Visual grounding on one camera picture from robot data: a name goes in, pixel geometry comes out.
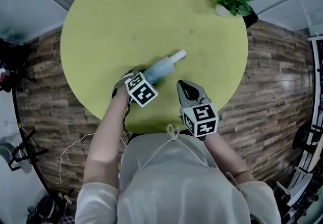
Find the person's left arm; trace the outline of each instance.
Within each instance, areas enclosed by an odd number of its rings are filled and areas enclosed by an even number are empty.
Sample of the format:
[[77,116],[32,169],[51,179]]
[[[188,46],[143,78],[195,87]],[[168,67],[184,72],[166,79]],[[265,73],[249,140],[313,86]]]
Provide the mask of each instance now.
[[129,101],[125,85],[118,88],[98,126],[85,163],[83,183],[100,182],[118,188],[121,125]]

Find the round table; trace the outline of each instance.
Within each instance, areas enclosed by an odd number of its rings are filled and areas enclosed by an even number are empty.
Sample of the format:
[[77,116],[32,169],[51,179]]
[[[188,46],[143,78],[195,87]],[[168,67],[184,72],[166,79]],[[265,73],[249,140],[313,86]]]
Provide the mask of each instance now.
[[184,49],[186,58],[157,83],[158,97],[144,108],[131,105],[128,131],[184,128],[178,80],[202,86],[221,109],[244,73],[248,41],[243,18],[222,18],[214,6],[214,0],[75,0],[61,37],[63,69],[74,94],[102,119],[124,73]]

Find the white plant pot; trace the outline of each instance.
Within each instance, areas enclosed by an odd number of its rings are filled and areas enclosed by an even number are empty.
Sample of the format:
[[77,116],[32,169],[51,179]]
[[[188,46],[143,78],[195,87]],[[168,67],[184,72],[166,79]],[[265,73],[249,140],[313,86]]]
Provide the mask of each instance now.
[[229,17],[232,14],[220,4],[216,4],[216,13],[221,17]]

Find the translucent spray bottle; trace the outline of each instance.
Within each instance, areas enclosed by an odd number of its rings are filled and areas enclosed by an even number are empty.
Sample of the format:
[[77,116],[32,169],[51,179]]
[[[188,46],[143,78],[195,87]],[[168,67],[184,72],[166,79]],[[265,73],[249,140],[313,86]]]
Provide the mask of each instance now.
[[179,50],[177,53],[171,57],[164,57],[160,59],[157,63],[150,66],[143,75],[150,84],[154,84],[161,78],[165,77],[167,74],[172,73],[175,70],[174,63],[186,56],[185,50]]

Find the person's right arm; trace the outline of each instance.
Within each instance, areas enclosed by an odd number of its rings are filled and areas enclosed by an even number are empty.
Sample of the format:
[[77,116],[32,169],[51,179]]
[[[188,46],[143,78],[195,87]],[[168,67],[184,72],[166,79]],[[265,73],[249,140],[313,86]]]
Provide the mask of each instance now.
[[204,144],[221,172],[229,172],[238,184],[254,181],[247,164],[219,133],[207,135]]

